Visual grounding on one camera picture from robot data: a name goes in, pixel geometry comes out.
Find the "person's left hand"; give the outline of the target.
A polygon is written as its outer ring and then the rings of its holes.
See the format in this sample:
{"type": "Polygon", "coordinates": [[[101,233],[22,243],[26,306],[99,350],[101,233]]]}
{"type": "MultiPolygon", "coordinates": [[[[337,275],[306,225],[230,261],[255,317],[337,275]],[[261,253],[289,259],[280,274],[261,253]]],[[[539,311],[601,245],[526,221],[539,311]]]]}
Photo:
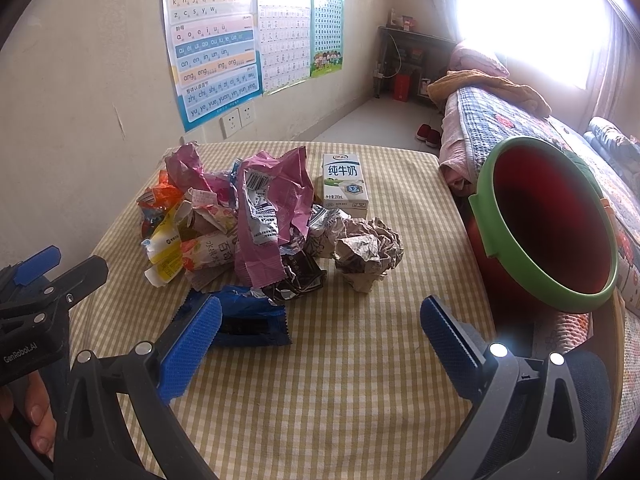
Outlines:
{"type": "Polygon", "coordinates": [[[26,379],[24,411],[30,423],[30,442],[39,454],[53,458],[56,421],[49,393],[38,372],[31,372],[26,379]]]}

